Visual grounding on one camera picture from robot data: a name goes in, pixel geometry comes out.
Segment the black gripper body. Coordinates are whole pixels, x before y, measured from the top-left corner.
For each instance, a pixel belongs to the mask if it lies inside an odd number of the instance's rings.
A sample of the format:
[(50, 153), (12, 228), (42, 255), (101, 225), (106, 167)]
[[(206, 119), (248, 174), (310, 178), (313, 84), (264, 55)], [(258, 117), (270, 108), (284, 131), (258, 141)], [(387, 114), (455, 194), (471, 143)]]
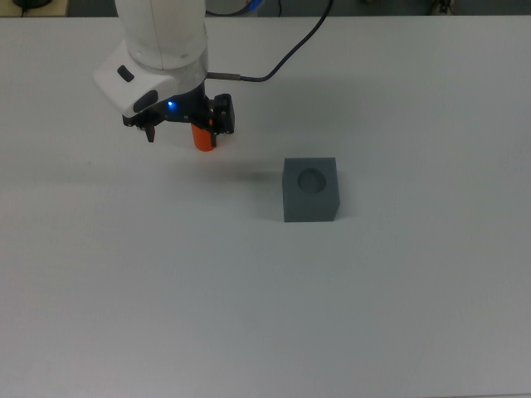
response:
[(156, 124), (162, 122), (189, 123), (208, 126), (212, 118), (205, 84), (185, 94), (174, 95), (155, 105)]

